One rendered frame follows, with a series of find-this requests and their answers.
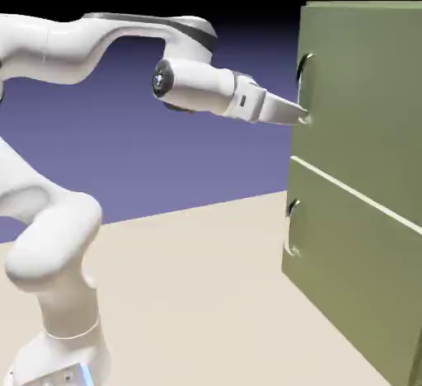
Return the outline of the olive green cabinet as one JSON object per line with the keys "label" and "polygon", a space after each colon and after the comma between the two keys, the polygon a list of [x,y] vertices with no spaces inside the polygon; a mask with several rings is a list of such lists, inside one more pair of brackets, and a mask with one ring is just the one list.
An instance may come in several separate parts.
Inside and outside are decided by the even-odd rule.
{"label": "olive green cabinet", "polygon": [[422,386],[422,1],[309,2],[283,273],[391,386]]}

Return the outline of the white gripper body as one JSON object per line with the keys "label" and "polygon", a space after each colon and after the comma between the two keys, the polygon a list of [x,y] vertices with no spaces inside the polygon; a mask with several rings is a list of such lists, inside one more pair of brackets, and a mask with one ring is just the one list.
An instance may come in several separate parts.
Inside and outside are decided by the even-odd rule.
{"label": "white gripper body", "polygon": [[307,115],[308,110],[299,104],[266,92],[258,121],[275,125],[296,125]]}

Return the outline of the green cabinet door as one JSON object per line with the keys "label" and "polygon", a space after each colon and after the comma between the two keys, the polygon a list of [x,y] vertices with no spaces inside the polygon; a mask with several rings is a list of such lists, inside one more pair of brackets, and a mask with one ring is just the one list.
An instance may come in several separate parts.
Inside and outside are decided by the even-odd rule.
{"label": "green cabinet door", "polygon": [[422,226],[299,157],[284,274],[391,386],[422,386]]}
{"label": "green cabinet door", "polygon": [[310,2],[295,156],[422,225],[422,2]]}

